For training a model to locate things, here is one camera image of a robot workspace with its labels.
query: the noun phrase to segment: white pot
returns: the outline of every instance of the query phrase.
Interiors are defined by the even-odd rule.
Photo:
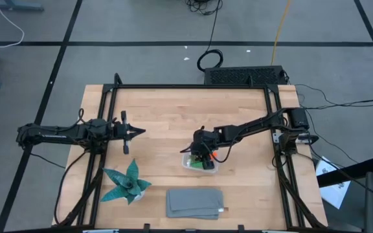
[[[139,201],[140,199],[142,199],[142,197],[145,195],[145,190],[141,191],[141,194],[140,195],[137,195],[133,201]]]

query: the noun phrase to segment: yellow cable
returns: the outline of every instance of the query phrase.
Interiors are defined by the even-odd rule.
[[[277,34],[276,34],[276,39],[275,39],[275,45],[273,47],[273,55],[271,57],[271,63],[270,63],[270,65],[273,65],[273,62],[275,61],[277,40],[278,40],[278,37],[280,36],[280,32],[282,31],[282,26],[283,26],[283,23],[284,23],[284,19],[286,18],[286,14],[288,14],[290,2],[291,2],[291,0],[288,0],[286,8],[284,9],[284,13],[283,13],[283,16],[282,16],[282,21],[280,22],[280,25],[278,26],[278,30],[277,30]]]

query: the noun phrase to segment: white paper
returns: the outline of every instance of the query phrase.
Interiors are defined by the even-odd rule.
[[[330,166],[327,162],[320,161],[316,166],[316,176],[335,170],[336,169],[333,166]],[[346,191],[348,191],[349,184],[350,181],[346,181],[341,184],[334,184],[331,186],[323,187],[321,188],[321,196],[329,204],[339,209],[342,205],[343,199],[345,198]]]

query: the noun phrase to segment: white cable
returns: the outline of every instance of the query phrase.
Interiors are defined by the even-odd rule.
[[[14,46],[14,45],[19,45],[21,42],[23,42],[23,39],[24,39],[24,36],[25,36],[25,33],[23,31],[23,29],[21,29],[19,26],[17,26],[15,23],[13,23],[11,20],[9,20],[9,18],[7,18],[4,13],[2,12],[2,10],[0,9],[0,13],[2,16],[4,16],[4,18],[10,22],[13,26],[15,26],[16,28],[18,28],[22,33],[23,35],[21,36],[21,39],[20,41],[18,41],[17,43],[13,43],[13,44],[10,44],[10,45],[3,45],[3,46],[0,46],[0,48],[8,48],[8,47],[11,47],[11,46]]]

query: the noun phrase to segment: black device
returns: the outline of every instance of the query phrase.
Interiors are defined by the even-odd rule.
[[[287,76],[281,65],[205,69],[207,85],[286,85],[287,82]]]
[[[283,113],[288,114],[288,119],[283,117]],[[292,152],[295,150],[295,141],[299,134],[309,129],[308,119],[303,108],[282,108],[275,113],[271,113],[257,120],[244,123],[239,126],[220,126],[215,127],[212,132],[205,131],[204,126],[194,132],[191,145],[181,151],[181,153],[190,151],[199,161],[203,163],[204,170],[214,169],[214,162],[211,154],[214,150],[223,147],[231,147],[240,142],[244,137],[263,132],[268,129],[278,129],[281,134],[280,149]]]
[[[80,109],[79,116],[82,117],[82,113],[83,109]],[[123,140],[123,152],[128,154],[128,141],[146,130],[128,124],[125,111],[121,112],[121,119],[122,123],[116,122],[116,118],[110,122],[104,119],[91,119],[87,122],[82,121],[83,124],[73,124],[69,127],[26,124],[18,128],[16,141],[21,147],[48,142],[79,145],[91,153],[102,153],[108,141]]]

